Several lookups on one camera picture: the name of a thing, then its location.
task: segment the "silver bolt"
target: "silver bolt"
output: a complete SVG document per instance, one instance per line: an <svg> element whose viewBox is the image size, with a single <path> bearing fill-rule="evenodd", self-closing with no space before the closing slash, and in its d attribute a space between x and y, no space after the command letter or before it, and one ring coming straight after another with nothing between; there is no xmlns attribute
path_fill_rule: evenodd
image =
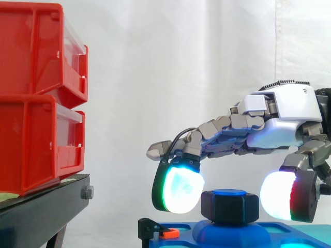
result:
<svg viewBox="0 0 331 248"><path fill-rule="evenodd" d="M85 200L91 200L94 196L94 187L93 186L85 186L82 190L82 198Z"/></svg>

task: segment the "orange clip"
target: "orange clip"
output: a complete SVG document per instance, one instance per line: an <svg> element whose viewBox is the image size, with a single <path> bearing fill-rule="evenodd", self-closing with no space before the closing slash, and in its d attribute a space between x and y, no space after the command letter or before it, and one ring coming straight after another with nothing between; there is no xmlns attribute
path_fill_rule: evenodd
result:
<svg viewBox="0 0 331 248"><path fill-rule="evenodd" d="M174 239L179 238L179 230L176 228L170 228L171 231L165 231L164 233L160 233L160 239Z"/></svg>

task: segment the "black clamp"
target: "black clamp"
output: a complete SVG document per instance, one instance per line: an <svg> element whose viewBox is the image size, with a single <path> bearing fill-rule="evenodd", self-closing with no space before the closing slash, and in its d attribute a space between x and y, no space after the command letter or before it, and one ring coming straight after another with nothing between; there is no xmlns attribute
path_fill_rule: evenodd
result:
<svg viewBox="0 0 331 248"><path fill-rule="evenodd" d="M149 247L149 240L154 237L154 233L162 234L167 231L171 230L151 219L142 218L138 220L138 238L142 240L142 248Z"/></svg>

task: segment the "stacked drawer unit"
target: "stacked drawer unit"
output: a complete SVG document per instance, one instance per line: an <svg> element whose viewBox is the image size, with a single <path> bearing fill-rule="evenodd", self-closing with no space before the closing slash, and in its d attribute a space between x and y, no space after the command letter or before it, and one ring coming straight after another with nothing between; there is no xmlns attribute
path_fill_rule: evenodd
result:
<svg viewBox="0 0 331 248"><path fill-rule="evenodd" d="M0 193L27 195L84 169L87 55L62 6L0 2Z"/></svg>

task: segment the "robotic hand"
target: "robotic hand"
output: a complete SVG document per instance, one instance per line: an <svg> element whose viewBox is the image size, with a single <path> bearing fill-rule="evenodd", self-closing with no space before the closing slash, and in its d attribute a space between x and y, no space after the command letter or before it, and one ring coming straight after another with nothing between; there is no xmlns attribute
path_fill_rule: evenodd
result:
<svg viewBox="0 0 331 248"><path fill-rule="evenodd" d="M266 177L260 198L276 218L312 222L320 194L331 195L331 170L325 162L331 154L329 100L331 89L314 91L308 82L277 81L245 96L227 116L184 130L173 142L151 145L147 157L160 161L154 207L190 211L202 193L199 168L206 157L269 154L297 146L280 171Z"/></svg>

